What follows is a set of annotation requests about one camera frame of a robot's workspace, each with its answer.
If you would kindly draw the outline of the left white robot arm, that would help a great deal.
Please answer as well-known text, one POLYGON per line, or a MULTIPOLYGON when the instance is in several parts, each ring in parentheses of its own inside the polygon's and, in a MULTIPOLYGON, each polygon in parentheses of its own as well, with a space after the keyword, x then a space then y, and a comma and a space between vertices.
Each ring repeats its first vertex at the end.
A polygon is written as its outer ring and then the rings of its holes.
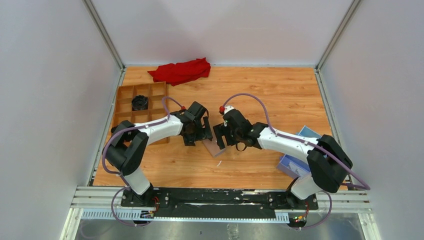
POLYGON ((189 108, 169 112, 165 117, 144 123, 122 121, 112 132, 102 151, 102 164, 109 162, 115 174, 134 193, 140 206, 153 201, 153 185, 142 172, 141 163, 147 146, 168 137, 181 136, 185 146, 211 140, 212 130, 208 110, 194 101, 189 108))

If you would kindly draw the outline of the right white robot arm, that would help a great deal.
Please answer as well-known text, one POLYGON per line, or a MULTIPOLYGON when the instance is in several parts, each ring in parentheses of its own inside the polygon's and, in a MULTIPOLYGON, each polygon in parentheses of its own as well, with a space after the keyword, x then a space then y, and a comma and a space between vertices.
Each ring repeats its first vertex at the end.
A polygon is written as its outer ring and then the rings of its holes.
POLYGON ((252 124, 230 105, 221 106, 219 113, 223 122, 213 130, 220 149, 242 143, 246 148, 280 152, 308 165, 310 172, 297 177, 287 188, 285 201, 292 209, 298 209, 318 192, 336 193, 353 167, 350 158, 330 135, 304 137, 273 130, 269 124, 252 124))

